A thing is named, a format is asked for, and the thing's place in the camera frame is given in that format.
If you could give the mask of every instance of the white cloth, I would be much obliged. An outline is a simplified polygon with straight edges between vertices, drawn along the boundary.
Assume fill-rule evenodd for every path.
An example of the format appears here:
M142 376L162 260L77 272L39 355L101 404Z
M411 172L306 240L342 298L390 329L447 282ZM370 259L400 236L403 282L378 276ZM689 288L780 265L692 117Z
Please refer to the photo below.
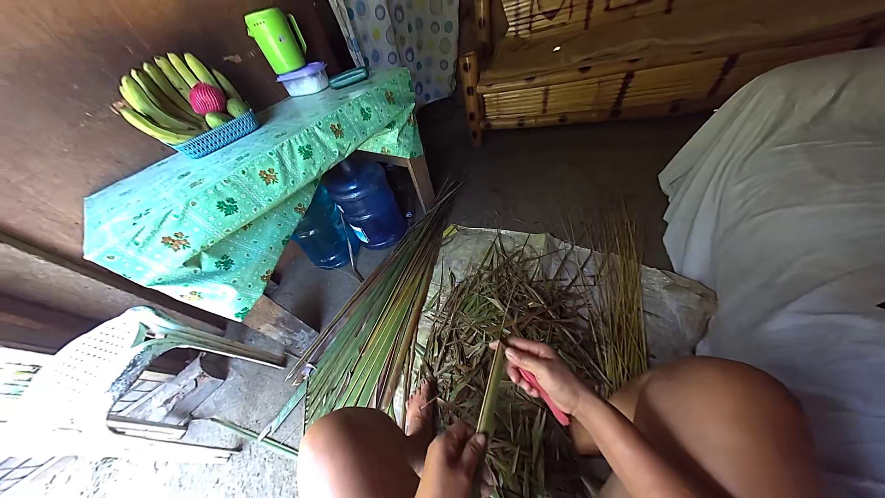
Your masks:
M759 76L659 180L673 268L719 295L698 353L799 398L829 495L885 496L885 49Z

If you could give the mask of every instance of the unripe green banana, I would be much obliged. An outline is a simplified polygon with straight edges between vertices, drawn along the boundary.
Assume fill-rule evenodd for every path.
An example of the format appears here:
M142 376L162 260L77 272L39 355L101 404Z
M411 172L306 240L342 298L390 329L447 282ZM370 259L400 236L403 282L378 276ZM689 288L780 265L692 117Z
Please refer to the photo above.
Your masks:
M148 98L160 111L174 117L177 120L184 121L190 125L191 128L200 128L200 121L194 120L190 114L185 113L179 107L172 103L169 100L169 97L165 95L163 90L157 86L157 84L141 69L135 68L130 74L132 78L138 82L139 86L142 87L144 93L147 94Z
M206 122L211 128L217 128L233 118L224 113L207 113Z
M139 85L132 76L126 74L120 80L123 85L123 98L139 113L148 116L163 128L186 130L193 128L194 125L185 121L175 119L163 112L153 102L150 101L147 94L144 93L141 85Z
M166 56L169 58L169 62L172 63L172 66L175 68L175 71L178 71L178 74L181 75L182 80L188 84L188 87L194 88L194 86L200 81L194 76L193 73L188 69L188 65L178 57L178 54L173 54L171 52L167 53Z
M129 71L129 75L132 76L132 79L135 80L136 83L138 83L138 86L142 87L142 89L144 90L144 95L148 96L150 101L153 102L155 106L163 109L163 106L160 105L158 96L152 91L152 88L147 85L145 78L143 78L144 73L140 73L138 69L133 68L131 71Z
M237 98L229 98L226 103L227 113L235 118L246 114L249 111L249 105Z
M169 59L158 55L154 58L154 62L157 63L157 67L159 67L160 71L165 74L166 79L169 80L176 90L178 90L179 95L181 95L181 97L184 98L184 101L188 103L188 106L190 106L190 87L187 82L181 78L181 75L178 74L178 71L175 70L175 67L169 62Z
M209 83L217 89L221 89L219 83L216 82L215 78L212 77L212 73L210 73L209 70L206 69L206 66L204 66L203 63L200 62L200 59L194 57L194 54L190 52L185 52L184 61L188 63L188 67L191 71L194 72L194 76L196 76L198 80L203 83Z
M154 66L150 62L145 62L142 65L144 72L150 76L150 78L157 84L160 90L165 94L166 98L172 102L175 107L181 109L184 113L191 117L192 120L197 122L203 121L203 116L199 115L194 111L194 109L190 106L190 103L186 98L182 98L181 94L178 90L173 87L173 85L169 82L168 79L163 75L163 71L160 70L159 67Z
M129 107L121 107L119 109L119 113L123 116L123 119L129 121L129 124L131 124L132 126L166 144L181 144L196 136L196 132L194 132L194 134L181 133L178 131L170 131L168 129L161 128L156 124L150 122L150 120L136 112L134 109L130 109Z
M219 85L221 85L221 89L223 89L224 92L227 94L227 98L235 98L242 101L242 97L240 97L240 94L237 93L234 85L231 84L230 80L228 80L228 78L226 78L224 74L219 73L218 70L214 68L212 69L212 74L215 75L215 81L217 81Z

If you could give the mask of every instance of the green floral tablecloth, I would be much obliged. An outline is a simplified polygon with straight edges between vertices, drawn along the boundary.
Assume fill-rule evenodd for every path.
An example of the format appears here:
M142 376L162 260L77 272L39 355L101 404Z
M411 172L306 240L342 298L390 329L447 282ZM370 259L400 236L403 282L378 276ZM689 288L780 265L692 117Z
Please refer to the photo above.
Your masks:
M424 153L414 106L404 68L288 98L220 151L198 160L175 154L87 197L83 257L241 321L323 173L356 149Z

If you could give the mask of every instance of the hand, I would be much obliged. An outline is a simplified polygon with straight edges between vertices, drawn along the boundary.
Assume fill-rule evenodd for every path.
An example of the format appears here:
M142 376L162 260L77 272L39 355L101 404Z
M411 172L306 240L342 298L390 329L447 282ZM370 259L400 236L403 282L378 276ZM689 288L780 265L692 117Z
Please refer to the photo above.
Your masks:
M415 498L470 498L485 446L486 435L475 433L464 422L436 436L427 448Z
M526 394L537 398L541 394L522 377L519 369L532 372L538 384L547 391L559 409L574 415L582 397L590 390L566 367L556 350L546 344L524 338L508 338L506 345L504 353L507 355L507 375L510 380L522 387ZM495 341L489 346L498 349L500 344Z

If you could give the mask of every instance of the green plastic pitcher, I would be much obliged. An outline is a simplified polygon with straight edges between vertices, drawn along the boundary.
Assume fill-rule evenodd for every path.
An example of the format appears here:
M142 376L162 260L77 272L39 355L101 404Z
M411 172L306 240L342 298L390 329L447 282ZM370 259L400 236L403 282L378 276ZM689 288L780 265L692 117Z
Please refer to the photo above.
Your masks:
M267 62L277 74L285 74L304 67L304 53L307 52L307 43L298 30L295 18L286 14L276 7L263 11L248 13L246 19L246 31L249 36L255 38L258 47L264 52ZM289 21L298 34L301 49L298 49L292 30L289 29Z

